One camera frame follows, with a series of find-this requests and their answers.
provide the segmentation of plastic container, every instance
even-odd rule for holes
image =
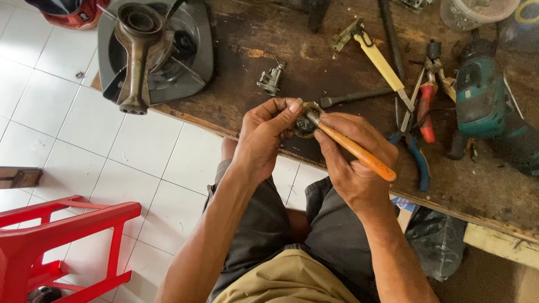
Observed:
[[[469,31],[484,23],[509,17],[520,0],[442,0],[440,17],[456,31]]]
[[[520,1],[501,25],[499,45],[508,51],[539,52],[539,1]]]

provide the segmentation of forearm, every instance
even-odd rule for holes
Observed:
[[[395,219],[391,201],[386,199],[379,206],[376,213],[356,214],[371,248],[381,302],[438,302]]]
[[[256,184],[251,183],[242,167],[229,166],[194,232],[172,260],[156,303],[206,301],[256,190]]]

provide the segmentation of screwdriver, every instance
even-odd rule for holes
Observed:
[[[318,126],[319,129],[328,134],[328,136],[335,140],[335,142],[339,143],[347,151],[356,156],[356,158],[362,161],[380,177],[384,178],[384,180],[393,181],[397,178],[397,174],[395,174],[391,168],[380,161],[380,159],[374,157],[370,152],[366,151],[363,147],[359,146],[356,142],[350,140],[345,135],[322,123],[318,115],[316,115],[310,108],[305,109],[305,116],[312,124]]]

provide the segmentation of red plastic chair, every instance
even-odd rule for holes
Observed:
[[[72,196],[0,212],[0,303],[26,303],[27,292],[40,286],[75,291],[55,303],[88,302],[131,279],[131,271],[116,274],[118,256],[123,224],[140,215],[140,204],[127,202],[110,206],[83,201],[81,196]],[[69,206],[98,210],[50,222],[52,212]],[[1,229],[37,218],[41,218],[41,225],[18,230]],[[42,264],[43,254],[107,228],[114,228],[114,232],[106,278],[88,287],[54,282],[68,272],[61,271],[63,261],[60,260]]]

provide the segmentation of tiled floor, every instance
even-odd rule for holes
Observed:
[[[120,253],[121,271],[133,270],[133,278],[92,302],[153,302],[202,214],[221,140],[154,112],[126,116],[90,88],[98,70],[96,34],[50,25],[24,0],[0,0],[0,166],[44,168],[37,188],[0,190],[0,211],[71,195],[100,204],[140,202],[142,215],[126,224]],[[75,77],[80,71],[84,79]],[[305,187],[325,176],[283,157],[273,172],[283,202],[299,209]],[[83,211],[58,211],[52,219]],[[111,236],[105,230],[58,247],[45,261],[65,260],[67,283],[92,284],[105,276]]]

